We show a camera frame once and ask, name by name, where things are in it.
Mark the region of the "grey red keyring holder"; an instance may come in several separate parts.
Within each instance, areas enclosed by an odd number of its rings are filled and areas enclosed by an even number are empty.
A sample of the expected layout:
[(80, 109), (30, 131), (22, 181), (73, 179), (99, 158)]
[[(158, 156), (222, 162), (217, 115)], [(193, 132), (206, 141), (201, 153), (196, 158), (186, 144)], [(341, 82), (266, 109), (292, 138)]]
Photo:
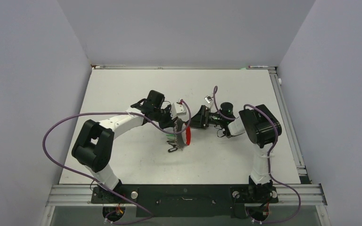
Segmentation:
[(183, 148), (190, 145), (191, 142), (191, 132), (190, 127), (187, 126), (187, 123), (182, 119), (177, 119), (175, 121), (175, 127), (173, 128), (174, 132), (180, 132), (175, 135), (175, 148), (176, 150), (182, 150)]

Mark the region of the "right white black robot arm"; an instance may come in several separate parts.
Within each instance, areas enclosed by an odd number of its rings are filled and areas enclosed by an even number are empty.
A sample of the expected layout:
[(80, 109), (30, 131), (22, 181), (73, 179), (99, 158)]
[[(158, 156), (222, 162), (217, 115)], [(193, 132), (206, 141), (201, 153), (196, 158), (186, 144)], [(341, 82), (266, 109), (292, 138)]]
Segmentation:
[(243, 195), (256, 203), (275, 202), (278, 195), (271, 178), (271, 157), (274, 144), (282, 134), (282, 126), (265, 105), (253, 109), (243, 109), (234, 115), (233, 104), (223, 102), (220, 109), (213, 113), (202, 105), (192, 118), (190, 126), (194, 129), (206, 129), (209, 125), (219, 126), (223, 136), (227, 138), (247, 134), (253, 144), (253, 166), (245, 191), (234, 195)]

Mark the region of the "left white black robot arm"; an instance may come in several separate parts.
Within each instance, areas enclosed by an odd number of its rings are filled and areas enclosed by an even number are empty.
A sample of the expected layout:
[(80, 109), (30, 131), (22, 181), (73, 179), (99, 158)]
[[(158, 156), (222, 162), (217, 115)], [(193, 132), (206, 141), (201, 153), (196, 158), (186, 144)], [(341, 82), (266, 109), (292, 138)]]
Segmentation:
[(146, 98), (132, 104), (126, 112), (106, 120), (87, 120), (83, 124), (72, 148), (72, 156), (98, 181), (109, 202), (117, 202), (122, 195), (122, 182), (109, 165), (116, 138), (148, 122), (158, 122), (158, 127), (170, 135), (182, 131), (182, 123), (177, 122), (176, 108), (180, 107), (185, 113), (184, 106), (174, 103), (162, 108), (164, 101), (164, 94), (151, 90)]

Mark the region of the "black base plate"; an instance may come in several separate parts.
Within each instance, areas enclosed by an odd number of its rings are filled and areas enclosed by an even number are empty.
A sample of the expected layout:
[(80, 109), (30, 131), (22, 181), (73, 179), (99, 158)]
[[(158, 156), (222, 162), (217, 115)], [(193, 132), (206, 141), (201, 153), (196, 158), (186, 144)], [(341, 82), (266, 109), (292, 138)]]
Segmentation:
[(218, 185), (122, 185), (120, 195), (138, 204), (136, 217), (242, 218), (259, 213), (268, 203), (278, 203), (275, 187), (249, 184)]

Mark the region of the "aluminium back rail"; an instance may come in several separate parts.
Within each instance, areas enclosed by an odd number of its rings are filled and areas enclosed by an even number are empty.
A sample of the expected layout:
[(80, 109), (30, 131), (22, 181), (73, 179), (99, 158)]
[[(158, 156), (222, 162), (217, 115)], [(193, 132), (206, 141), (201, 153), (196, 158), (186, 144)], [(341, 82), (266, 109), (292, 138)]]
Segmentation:
[(240, 70), (242, 67), (238, 66), (129, 66), (129, 65), (91, 65), (96, 70)]

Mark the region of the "aluminium rail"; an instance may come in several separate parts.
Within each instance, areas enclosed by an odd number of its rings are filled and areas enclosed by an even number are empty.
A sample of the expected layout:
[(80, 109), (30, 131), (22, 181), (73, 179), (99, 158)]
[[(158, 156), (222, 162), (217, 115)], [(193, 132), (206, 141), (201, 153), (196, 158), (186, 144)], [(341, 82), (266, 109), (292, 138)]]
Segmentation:
[(291, 147), (292, 155), (294, 158), (294, 162), (296, 165), (296, 169), (299, 175), (299, 179), (302, 184), (311, 184), (311, 180), (309, 179), (309, 176), (307, 174), (306, 165), (303, 159), (303, 155), (297, 140), (297, 136), (294, 130), (294, 126), (288, 111), (288, 108), (286, 106), (286, 102), (282, 93), (281, 89), (281, 79), (277, 75), (277, 67), (271, 66), (269, 68), (269, 75), (271, 79), (271, 83), (274, 89), (274, 93), (278, 102), (278, 106), (280, 109), (280, 113), (283, 119), (283, 123), (285, 128), (283, 131), (286, 133), (289, 141), (289, 145)]
[(96, 70), (240, 70), (242, 67), (238, 66), (129, 66), (129, 65), (91, 65)]
[[(296, 184), (291, 185), (296, 192), (292, 189), (282, 186), (280, 184), (274, 185), (277, 192), (279, 205), (296, 205), (298, 204), (298, 195), (301, 199), (301, 205), (304, 206), (319, 206), (327, 205), (325, 194), (323, 193), (320, 184)], [(191, 201), (197, 198), (202, 198), (208, 192), (198, 193), (197, 190), (190, 190), (185, 187), (177, 189), (176, 193), (167, 194), (171, 197), (179, 198), (182, 201)], [(96, 197), (93, 194), (89, 185), (54, 185), (51, 188), (46, 206), (108, 206), (114, 207), (118, 203), (107, 201), (92, 201)]]

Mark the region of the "aluminium right side rail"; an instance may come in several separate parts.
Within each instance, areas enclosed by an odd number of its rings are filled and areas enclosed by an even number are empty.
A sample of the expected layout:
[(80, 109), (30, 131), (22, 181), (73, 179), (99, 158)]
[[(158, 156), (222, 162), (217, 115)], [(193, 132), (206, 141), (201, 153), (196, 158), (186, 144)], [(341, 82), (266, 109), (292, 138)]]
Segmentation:
[(296, 169), (299, 175), (299, 179), (302, 184), (311, 184), (311, 180), (309, 179), (309, 176), (307, 174), (306, 165), (303, 159), (303, 155), (297, 140), (297, 136), (294, 130), (294, 126), (288, 111), (288, 108), (286, 106), (286, 102), (282, 93), (281, 89), (281, 79), (277, 75), (277, 67), (271, 66), (269, 68), (269, 75), (271, 79), (271, 83), (274, 89), (274, 93), (278, 102), (278, 106), (280, 109), (280, 113), (283, 119), (283, 123), (285, 128), (283, 131), (286, 133), (289, 141), (289, 145), (291, 147), (292, 155), (294, 158), (294, 162), (296, 165)]

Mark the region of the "aluminium front rail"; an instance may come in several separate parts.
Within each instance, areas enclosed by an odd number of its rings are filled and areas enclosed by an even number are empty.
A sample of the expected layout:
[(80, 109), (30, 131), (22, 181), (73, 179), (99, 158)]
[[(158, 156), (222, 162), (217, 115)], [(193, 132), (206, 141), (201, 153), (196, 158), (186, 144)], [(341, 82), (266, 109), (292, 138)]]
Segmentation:
[[(274, 185), (277, 192), (279, 205), (296, 205), (298, 204), (298, 195), (301, 199), (301, 205), (304, 206), (319, 206), (327, 205), (325, 194), (323, 193), (320, 184), (296, 184), (291, 185), (296, 192), (292, 189), (282, 186), (280, 184)], [(208, 192), (198, 193), (197, 190), (190, 190), (185, 187), (177, 189), (176, 193), (167, 194), (171, 197), (179, 198), (182, 201), (191, 201), (197, 198), (202, 198)], [(92, 201), (96, 197), (93, 194), (89, 185), (54, 185), (51, 188), (46, 206), (108, 206), (114, 207), (118, 203), (107, 201)]]

